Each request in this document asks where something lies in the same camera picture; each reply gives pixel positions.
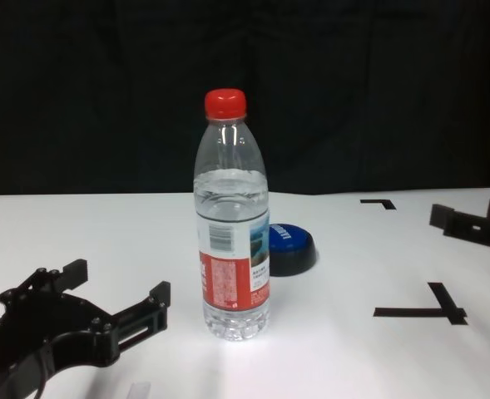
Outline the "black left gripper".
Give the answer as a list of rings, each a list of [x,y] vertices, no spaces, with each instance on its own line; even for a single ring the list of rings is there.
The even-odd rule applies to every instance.
[[[38,268],[0,293],[0,398],[40,397],[47,381],[71,367],[109,367],[127,350],[167,329],[171,284],[161,281],[112,318],[81,298],[62,294],[88,280],[87,261],[62,270]],[[114,327],[105,329],[106,324]]]

